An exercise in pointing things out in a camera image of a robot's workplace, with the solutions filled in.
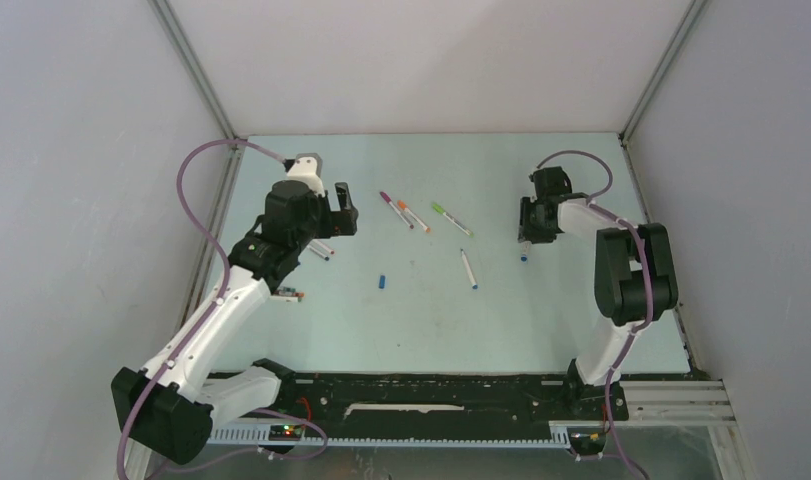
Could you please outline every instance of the light blue table surface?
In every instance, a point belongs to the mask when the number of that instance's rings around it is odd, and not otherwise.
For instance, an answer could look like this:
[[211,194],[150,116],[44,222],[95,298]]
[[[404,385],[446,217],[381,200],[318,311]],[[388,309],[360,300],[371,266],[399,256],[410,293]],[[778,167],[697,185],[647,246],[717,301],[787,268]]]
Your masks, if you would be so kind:
[[[528,175],[563,149],[601,156],[614,186],[598,203],[633,221],[643,216],[614,134],[322,135],[253,137],[287,158],[318,153],[332,192],[347,182],[360,212],[358,234],[326,240],[336,254],[311,252],[284,282],[306,293],[300,304],[267,302],[254,312],[216,364],[237,370],[268,357],[298,371],[518,373],[564,372],[586,346],[599,311],[593,297],[594,250],[561,235],[520,261],[520,197]],[[604,185],[590,159],[554,161],[576,191]],[[228,250],[263,213],[278,163],[246,149],[222,232]],[[379,196],[403,200],[429,226],[408,230]],[[436,201],[468,226],[469,238],[435,213]],[[469,255],[479,289],[461,262]],[[387,277],[379,290],[379,275]],[[217,280],[211,272],[210,284]],[[635,343],[627,373],[689,369],[672,313]]]

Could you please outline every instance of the cable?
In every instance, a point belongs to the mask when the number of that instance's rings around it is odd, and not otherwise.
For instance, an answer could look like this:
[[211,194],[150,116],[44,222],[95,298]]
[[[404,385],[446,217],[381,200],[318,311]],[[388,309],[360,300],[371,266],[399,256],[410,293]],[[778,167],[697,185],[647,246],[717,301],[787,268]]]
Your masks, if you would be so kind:
[[[577,462],[590,462],[594,460],[603,460],[603,459],[617,459],[617,460],[620,459],[620,455],[614,455],[613,453],[603,453],[600,455],[584,455],[584,456],[579,455],[578,453],[576,453],[575,450],[573,450],[573,447],[570,447],[569,450],[565,450],[565,452],[567,452],[567,454],[570,455],[571,457],[575,458]],[[643,475],[644,480],[650,480],[649,474],[646,472],[646,470],[643,469],[643,467],[641,467],[637,462],[635,462],[632,459],[629,459],[629,461],[632,463],[632,467],[636,468],[638,472],[640,472],[640,474]]]
[[599,437],[604,437],[608,435],[608,432],[611,431],[611,425],[608,424],[608,413],[605,411],[605,404],[602,404],[602,429],[598,432],[591,433],[588,435],[588,438],[591,440],[597,440]]
[[237,449],[237,450],[232,450],[232,451],[230,451],[230,452],[228,452],[228,453],[226,453],[224,455],[220,455],[219,457],[217,457],[217,458],[215,458],[213,460],[205,462],[205,463],[203,463],[201,465],[197,465],[195,467],[168,468],[167,471],[169,471],[171,473],[193,473],[193,472],[198,472],[198,471],[204,470],[206,468],[212,467],[212,466],[222,462],[223,460],[227,460],[227,459],[229,459],[231,457],[235,457],[237,455],[243,455],[243,454],[246,454],[246,453],[261,453],[261,454],[266,453],[267,456],[269,456],[269,457],[280,458],[280,459],[283,459],[283,460],[309,460],[309,459],[314,458],[317,455],[320,455],[321,453],[323,453],[325,451],[326,447],[328,447],[328,435],[325,434],[325,432],[323,431],[322,428],[319,427],[319,425],[317,425],[317,424],[315,424],[313,422],[310,422],[308,420],[305,420],[305,419],[302,419],[302,418],[299,418],[299,417],[293,417],[291,415],[276,412],[274,410],[268,410],[266,408],[259,408],[257,410],[253,410],[253,412],[255,412],[255,413],[263,413],[265,415],[270,415],[272,417],[282,418],[284,420],[290,420],[292,422],[296,422],[296,423],[305,425],[307,427],[311,427],[311,429],[315,430],[317,433],[320,434],[320,437],[323,439],[323,444],[320,446],[320,448],[314,450],[311,453],[307,453],[307,454],[304,454],[304,455],[284,455],[284,454],[281,454],[281,453],[276,453],[276,452],[271,452],[271,451],[268,451],[268,450],[264,450],[262,447],[240,448],[240,449]]
[[[205,143],[200,145],[198,148],[190,152],[187,155],[187,158],[181,162],[181,167],[178,169],[178,175],[175,179],[175,189],[178,193],[178,200],[181,202],[181,208],[184,209],[184,213],[187,214],[187,217],[193,222],[193,225],[196,227],[197,230],[202,232],[205,235],[205,239],[210,243],[214,250],[219,255],[220,260],[222,260],[223,266],[223,275],[222,275],[222,282],[220,283],[219,289],[217,290],[217,296],[205,312],[199,317],[199,320],[193,324],[193,327],[187,332],[184,337],[182,337],[181,341],[178,342],[178,345],[170,352],[167,360],[161,364],[158,370],[154,373],[152,378],[149,380],[149,383],[146,384],[146,387],[140,393],[140,396],[137,397],[137,400],[134,402],[134,405],[131,407],[131,412],[128,414],[128,418],[125,419],[125,423],[122,427],[122,433],[120,434],[119,438],[119,445],[117,445],[116,449],[116,474],[119,477],[119,480],[129,480],[128,476],[125,474],[125,448],[128,445],[128,436],[131,435],[131,429],[134,426],[134,420],[137,418],[137,415],[140,413],[140,410],[143,408],[143,404],[146,402],[146,398],[149,397],[149,394],[154,390],[155,385],[157,385],[158,380],[160,380],[161,376],[166,373],[168,367],[168,362],[173,361],[178,357],[178,355],[184,350],[184,347],[190,343],[190,340],[193,339],[193,336],[202,328],[202,325],[210,318],[211,314],[216,309],[217,304],[216,301],[222,299],[223,295],[225,294],[226,289],[228,288],[228,276],[230,271],[230,265],[228,264],[228,256],[225,254],[225,250],[220,246],[219,242],[216,238],[205,228],[204,225],[196,218],[196,215],[193,214],[193,211],[190,210],[190,205],[187,204],[187,199],[184,197],[184,189],[182,187],[182,180],[184,179],[184,172],[187,171],[187,166],[190,164],[190,161],[193,160],[193,157],[201,153],[202,151],[215,147],[217,145],[243,145],[246,147],[253,148],[268,157],[275,159],[279,163],[284,163],[284,157],[268,150],[260,145],[255,145],[254,143],[247,142],[246,140],[234,140],[234,139],[223,139],[223,140],[214,140],[212,142]],[[164,469],[166,469],[167,465],[165,462],[161,465],[157,471],[153,474],[149,475],[146,480],[154,480],[157,478]]]
[[299,400],[296,400],[296,403],[301,403],[305,406],[305,411],[308,413],[308,417],[305,420],[311,421],[311,404],[308,403],[308,399],[305,397],[299,397]]
[[561,155],[571,155],[571,154],[572,155],[581,155],[583,157],[588,157],[588,158],[590,158],[592,160],[595,160],[597,163],[602,165],[602,168],[605,169],[605,173],[608,174],[608,183],[605,184],[605,188],[603,188],[602,190],[599,190],[598,192],[594,192],[594,193],[588,195],[588,203],[590,203],[594,198],[602,195],[603,193],[605,193],[605,192],[607,192],[608,190],[611,189],[611,185],[614,184],[614,173],[611,171],[611,168],[608,166],[608,164],[605,163],[605,160],[597,157],[596,155],[594,155],[592,153],[583,152],[581,150],[561,150],[560,152],[555,152],[552,155],[550,155],[550,156],[544,158],[543,160],[541,160],[541,162],[538,163],[537,166],[535,167],[535,170],[539,169],[540,167],[543,166],[544,163],[552,160],[555,157],[559,157]]

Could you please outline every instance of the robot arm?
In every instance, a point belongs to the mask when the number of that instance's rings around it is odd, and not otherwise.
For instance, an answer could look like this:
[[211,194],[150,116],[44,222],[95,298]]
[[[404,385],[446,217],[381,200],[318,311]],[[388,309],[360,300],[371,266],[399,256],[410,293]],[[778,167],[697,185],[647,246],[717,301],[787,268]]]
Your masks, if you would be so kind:
[[[536,196],[520,201],[518,240],[552,243],[558,234],[569,233],[595,248],[594,297],[601,315],[589,345],[571,363],[568,377],[582,386],[603,386],[629,335],[640,334],[632,329],[643,323],[646,314],[643,277],[639,270],[632,270],[633,260],[645,255],[650,265],[653,321],[676,306],[679,292],[667,230],[655,223],[632,224],[644,241],[644,252],[638,252],[626,226],[589,204],[586,195],[573,193],[561,167],[537,170],[530,179]],[[619,378],[618,370],[612,381]]]
[[[299,265],[299,254],[311,240],[355,234],[358,211],[352,206],[349,187],[335,184],[340,211],[331,211],[319,177],[321,164],[315,154],[286,163],[287,179],[273,185],[265,213],[228,256],[230,274],[223,298],[217,298],[219,288],[214,287],[175,337],[139,372],[122,368],[114,377],[111,390],[122,426],[146,384],[167,365],[134,423],[131,438],[183,464],[201,451],[214,428],[275,401],[280,380],[262,367],[207,385],[206,381],[223,348]],[[175,360],[169,360],[214,301],[216,307],[207,321]]]

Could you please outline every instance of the orange marker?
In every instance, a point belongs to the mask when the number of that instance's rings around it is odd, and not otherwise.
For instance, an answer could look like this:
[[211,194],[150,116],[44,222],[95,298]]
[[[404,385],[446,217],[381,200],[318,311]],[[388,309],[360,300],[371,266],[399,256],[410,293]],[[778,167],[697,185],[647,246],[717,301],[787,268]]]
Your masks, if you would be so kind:
[[429,226],[426,225],[426,222],[424,222],[420,217],[418,217],[416,213],[412,212],[411,209],[408,208],[408,205],[405,205],[405,202],[403,202],[402,200],[399,200],[398,203],[399,203],[399,208],[401,208],[402,211],[404,211],[405,213],[410,215],[411,218],[413,218],[415,222],[419,223],[420,226],[423,227],[423,230],[426,231],[426,233],[431,232],[431,228],[429,228]]

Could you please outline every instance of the green marker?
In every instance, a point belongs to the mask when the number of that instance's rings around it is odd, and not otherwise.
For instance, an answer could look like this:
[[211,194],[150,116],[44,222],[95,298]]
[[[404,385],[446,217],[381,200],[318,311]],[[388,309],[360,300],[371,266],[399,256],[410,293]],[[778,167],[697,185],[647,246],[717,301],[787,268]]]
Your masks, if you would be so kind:
[[440,205],[438,205],[435,202],[432,202],[432,208],[434,209],[435,212],[437,212],[437,213],[443,215],[444,217],[446,217],[446,219],[449,220],[450,222],[452,222],[453,225],[458,227],[459,230],[466,233],[468,237],[473,236],[473,232],[470,231],[470,229],[465,227],[464,224],[459,222],[455,217],[453,217],[452,215],[446,213],[446,210],[444,210],[443,207],[441,207]]

